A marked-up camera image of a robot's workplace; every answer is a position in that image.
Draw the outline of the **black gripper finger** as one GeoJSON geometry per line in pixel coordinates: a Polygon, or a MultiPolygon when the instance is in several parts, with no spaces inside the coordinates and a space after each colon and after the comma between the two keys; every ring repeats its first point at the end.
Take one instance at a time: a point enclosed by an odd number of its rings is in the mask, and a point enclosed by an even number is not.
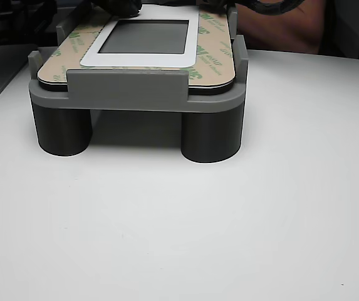
{"type": "Polygon", "coordinates": [[[141,0],[123,0],[121,16],[137,16],[141,8],[141,0]]]}

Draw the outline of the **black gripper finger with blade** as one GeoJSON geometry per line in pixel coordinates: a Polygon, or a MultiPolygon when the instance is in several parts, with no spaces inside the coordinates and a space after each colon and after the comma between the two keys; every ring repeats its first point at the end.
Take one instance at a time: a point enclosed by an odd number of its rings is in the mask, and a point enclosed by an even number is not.
{"type": "Polygon", "coordinates": [[[101,7],[108,13],[119,13],[120,5],[114,0],[99,0],[97,6],[101,7]]]}

